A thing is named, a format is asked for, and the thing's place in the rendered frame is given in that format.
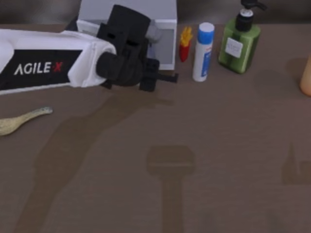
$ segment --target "brown table surface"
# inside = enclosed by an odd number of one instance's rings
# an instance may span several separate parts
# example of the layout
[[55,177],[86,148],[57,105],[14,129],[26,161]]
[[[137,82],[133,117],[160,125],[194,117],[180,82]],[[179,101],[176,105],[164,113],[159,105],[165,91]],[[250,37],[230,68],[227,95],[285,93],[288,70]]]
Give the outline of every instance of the brown table surface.
[[0,96],[0,118],[55,110],[0,139],[0,232],[311,232],[311,98],[297,86],[311,25],[261,28],[244,75],[217,63],[219,26],[204,83],[190,58],[155,93]]

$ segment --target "white and blue bottle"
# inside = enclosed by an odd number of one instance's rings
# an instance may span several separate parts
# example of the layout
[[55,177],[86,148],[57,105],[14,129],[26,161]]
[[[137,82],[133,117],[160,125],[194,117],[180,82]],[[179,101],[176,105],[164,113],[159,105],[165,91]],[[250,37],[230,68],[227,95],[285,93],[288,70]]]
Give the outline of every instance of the white and blue bottle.
[[203,82],[208,75],[210,56],[212,53],[215,26],[211,23],[201,23],[195,46],[195,57],[192,78]]

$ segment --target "pump bottle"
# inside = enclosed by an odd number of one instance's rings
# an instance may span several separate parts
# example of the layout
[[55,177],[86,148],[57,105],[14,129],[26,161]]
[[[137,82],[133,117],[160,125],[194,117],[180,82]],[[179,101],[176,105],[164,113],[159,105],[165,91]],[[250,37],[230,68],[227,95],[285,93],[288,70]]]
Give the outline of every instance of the pump bottle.
[[225,26],[218,57],[221,65],[239,74],[245,73],[251,66],[260,36],[260,28],[253,25],[254,13],[251,9],[267,9],[258,0],[241,0],[241,4],[244,8]]

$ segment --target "white box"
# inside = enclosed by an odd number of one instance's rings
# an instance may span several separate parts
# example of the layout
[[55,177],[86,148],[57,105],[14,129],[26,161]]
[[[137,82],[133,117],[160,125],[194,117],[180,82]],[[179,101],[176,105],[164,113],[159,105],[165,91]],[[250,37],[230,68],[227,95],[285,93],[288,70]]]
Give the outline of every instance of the white box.
[[154,57],[160,70],[175,69],[177,7],[176,0],[82,0],[77,21],[78,30],[96,35],[101,23],[109,19],[113,6],[136,10],[152,20],[161,31],[161,39],[153,44]]

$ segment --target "black pump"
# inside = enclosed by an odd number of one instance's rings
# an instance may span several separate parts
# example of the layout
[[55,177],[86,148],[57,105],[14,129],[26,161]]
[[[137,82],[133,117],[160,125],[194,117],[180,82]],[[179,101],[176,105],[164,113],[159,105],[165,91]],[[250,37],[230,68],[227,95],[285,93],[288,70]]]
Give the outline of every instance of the black pump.
[[251,30],[254,20],[253,11],[251,9],[258,7],[265,11],[268,7],[265,4],[258,2],[258,0],[241,0],[241,4],[244,6],[244,14],[241,12],[238,14],[235,27],[240,32],[248,32]]
[[156,81],[176,83],[178,75],[158,74],[160,62],[147,58],[149,41],[146,38],[151,20],[132,9],[114,5],[107,24],[101,24],[97,37],[113,44],[117,55],[103,53],[96,65],[99,76],[107,78],[102,86],[135,86],[152,92]]

